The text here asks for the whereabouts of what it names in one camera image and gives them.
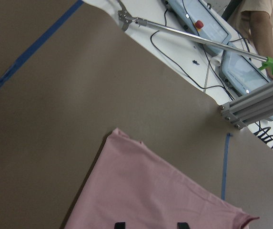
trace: t-shirt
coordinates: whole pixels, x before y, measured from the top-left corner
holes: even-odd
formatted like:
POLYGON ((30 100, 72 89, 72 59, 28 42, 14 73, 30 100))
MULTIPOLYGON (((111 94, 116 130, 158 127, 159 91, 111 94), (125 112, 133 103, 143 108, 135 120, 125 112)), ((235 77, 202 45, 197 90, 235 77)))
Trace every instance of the t-shirt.
POLYGON ((270 15, 273 31, 273 0, 242 0, 241 4, 229 18, 228 23, 238 30, 245 38, 252 41, 249 11, 267 12, 270 15))
POLYGON ((119 129, 107 138, 65 229, 242 229, 257 219, 208 192, 119 129))

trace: white surface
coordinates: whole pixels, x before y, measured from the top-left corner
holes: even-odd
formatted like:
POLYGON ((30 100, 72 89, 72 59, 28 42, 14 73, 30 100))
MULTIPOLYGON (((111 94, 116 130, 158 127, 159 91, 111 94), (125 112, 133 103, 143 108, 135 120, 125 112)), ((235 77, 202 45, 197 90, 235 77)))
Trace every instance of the white surface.
MULTIPOLYGON (((84 2, 101 8, 105 12, 107 12, 118 25, 121 22, 118 20, 117 11, 121 10, 118 2, 116 0, 83 0, 84 2)), ((164 11, 165 7, 162 4, 161 0, 122 0, 128 12, 133 17, 141 17, 153 22, 157 22, 160 24, 164 24, 164 11)), ((237 32, 227 24, 216 12, 214 14, 218 17, 218 19, 225 25, 227 30, 232 34, 232 41, 240 38, 237 32)), ((177 28, 182 30, 181 26, 177 22, 176 18, 171 12, 166 14, 167 18, 167 26, 177 28)), ((174 63, 172 63, 169 59, 167 59, 164 55, 162 55, 158 50, 154 48, 154 46, 150 42, 150 36, 153 34, 155 30, 139 27, 136 24, 131 24, 128 30, 125 32, 132 39, 134 39, 137 43, 155 55, 158 59, 164 62, 166 65, 174 69, 180 76, 182 76, 186 81, 194 85, 193 83, 179 67, 177 67, 174 63)), ((157 33, 153 38, 154 43, 157 47, 159 47, 165 54, 171 57, 174 61, 176 61, 199 85, 202 87, 221 85, 220 81, 211 71, 208 65, 208 61, 205 57, 204 51, 200 48, 200 46, 188 40, 185 37, 168 34, 165 32, 157 33), (192 63, 193 60, 196 60, 199 65, 192 63)), ((246 48, 243 46, 244 43, 240 40, 234 43, 235 46, 241 49, 246 48)), ((211 59, 211 63, 213 68, 219 66, 221 61, 221 54, 211 58, 208 55, 209 59, 211 59)), ((261 66, 261 62, 257 60, 252 60, 252 62, 256 66, 261 66)), ((217 104, 224 104, 228 102, 230 99, 226 92, 222 88, 211 88, 202 90, 210 97, 212 97, 217 104)), ((271 126, 272 130, 269 131, 269 134, 273 134, 273 122, 263 121, 261 122, 262 127, 271 126)), ((253 124, 249 126, 251 131, 257 131, 258 127, 253 124)))

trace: silver pole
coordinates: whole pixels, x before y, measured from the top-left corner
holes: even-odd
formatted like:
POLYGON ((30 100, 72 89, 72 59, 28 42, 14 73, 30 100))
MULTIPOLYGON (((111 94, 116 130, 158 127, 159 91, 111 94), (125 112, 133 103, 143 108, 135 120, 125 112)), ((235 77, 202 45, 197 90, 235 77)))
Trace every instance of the silver pole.
POLYGON ((155 23, 153 21, 148 21, 148 20, 145 20, 142 18, 134 18, 132 21, 138 25, 146 26, 149 28, 178 33, 178 34, 189 37, 189 39, 194 42, 215 46, 215 47, 221 48, 223 50, 232 51, 232 52, 235 52, 235 53, 240 54, 242 56, 248 56, 248 57, 254 58, 254 59, 259 60, 261 62, 266 62, 268 60, 267 57, 260 56, 260 55, 254 54, 254 53, 250 53, 250 52, 247 52, 247 51, 244 51, 241 49, 237 49, 237 48, 234 48, 234 47, 222 44, 222 43, 213 42, 208 39, 205 39, 205 38, 202 38, 202 37, 199 37, 199 36, 187 33, 187 32, 183 32, 183 31, 180 31, 180 30, 168 27, 168 26, 164 26, 164 25, 155 23))

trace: red button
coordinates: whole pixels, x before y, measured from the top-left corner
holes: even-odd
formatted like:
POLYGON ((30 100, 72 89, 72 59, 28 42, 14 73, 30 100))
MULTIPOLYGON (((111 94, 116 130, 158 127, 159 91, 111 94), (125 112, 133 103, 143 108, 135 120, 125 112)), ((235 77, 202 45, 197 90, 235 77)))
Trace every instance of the red button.
POLYGON ((201 21, 197 21, 194 25, 199 30, 204 27, 204 24, 201 21))

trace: blue tape strip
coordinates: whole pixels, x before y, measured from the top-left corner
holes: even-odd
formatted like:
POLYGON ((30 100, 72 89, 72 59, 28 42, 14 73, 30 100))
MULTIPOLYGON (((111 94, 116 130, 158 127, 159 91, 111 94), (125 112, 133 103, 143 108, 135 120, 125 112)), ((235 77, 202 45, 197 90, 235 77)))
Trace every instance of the blue tape strip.
POLYGON ((232 134, 227 133, 226 139, 225 139, 224 158, 223 158, 223 173, 222 173, 222 187, 221 187, 221 199, 222 200, 225 200, 226 175, 227 175, 227 155, 228 155, 228 145, 229 145, 231 136, 232 136, 232 134))
POLYGON ((77 0, 77 2, 75 2, 48 30, 45 31, 45 33, 43 33, 21 56, 16 59, 13 65, 10 66, 0 78, 0 88, 82 4, 82 0, 77 0))

